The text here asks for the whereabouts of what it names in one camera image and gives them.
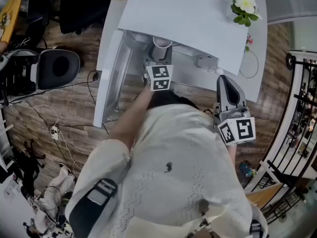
white pants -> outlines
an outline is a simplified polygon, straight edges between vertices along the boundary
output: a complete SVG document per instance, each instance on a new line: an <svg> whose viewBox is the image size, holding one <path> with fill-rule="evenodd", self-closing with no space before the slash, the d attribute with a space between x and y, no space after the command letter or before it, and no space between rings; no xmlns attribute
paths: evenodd
<svg viewBox="0 0 317 238"><path fill-rule="evenodd" d="M61 198L73 185L75 176L68 174L68 169L62 167L59 175L55 177L44 192L44 197L39 199L40 205L46 210L46 212L55 218L57 212L57 206L61 203Z"/></svg>

shirt sleeve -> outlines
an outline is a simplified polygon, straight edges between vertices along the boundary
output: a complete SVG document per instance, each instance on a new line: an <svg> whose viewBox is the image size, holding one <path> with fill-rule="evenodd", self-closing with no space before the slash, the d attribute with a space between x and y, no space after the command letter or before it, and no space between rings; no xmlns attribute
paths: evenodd
<svg viewBox="0 0 317 238"><path fill-rule="evenodd" d="M72 198L65 215L69 219L70 212L77 202L101 179L111 178L114 173L122 172L130 161L129 149L119 140L103 141L92 153L81 171Z"/></svg>

white cube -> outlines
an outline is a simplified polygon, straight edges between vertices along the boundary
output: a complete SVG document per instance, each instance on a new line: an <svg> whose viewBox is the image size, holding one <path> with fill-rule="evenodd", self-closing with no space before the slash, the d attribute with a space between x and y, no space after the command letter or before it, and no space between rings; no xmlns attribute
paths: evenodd
<svg viewBox="0 0 317 238"><path fill-rule="evenodd" d="M256 138L254 117L227 119L217 127L225 145L241 144Z"/></svg>
<svg viewBox="0 0 317 238"><path fill-rule="evenodd" d="M168 90L173 74L173 65L147 66L147 80L151 91Z"/></svg>

shoe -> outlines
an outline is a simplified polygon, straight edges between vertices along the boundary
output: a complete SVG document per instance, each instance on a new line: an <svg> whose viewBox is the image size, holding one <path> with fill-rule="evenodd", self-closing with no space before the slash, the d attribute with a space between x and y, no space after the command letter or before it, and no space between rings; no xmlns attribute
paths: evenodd
<svg viewBox="0 0 317 238"><path fill-rule="evenodd" d="M60 168L65 167L65 168L67 168L68 173L69 173L69 174L71 173L70 168L69 168L68 166L66 166L65 164L63 164L63 163L59 163L59 167L60 167Z"/></svg>

black strap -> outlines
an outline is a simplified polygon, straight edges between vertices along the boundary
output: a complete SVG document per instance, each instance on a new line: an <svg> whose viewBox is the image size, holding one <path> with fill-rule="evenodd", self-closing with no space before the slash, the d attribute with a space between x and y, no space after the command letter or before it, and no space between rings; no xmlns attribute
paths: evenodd
<svg viewBox="0 0 317 238"><path fill-rule="evenodd" d="M78 201L69 216L76 238L88 238L109 200L116 195L117 189L113 180L101 179Z"/></svg>

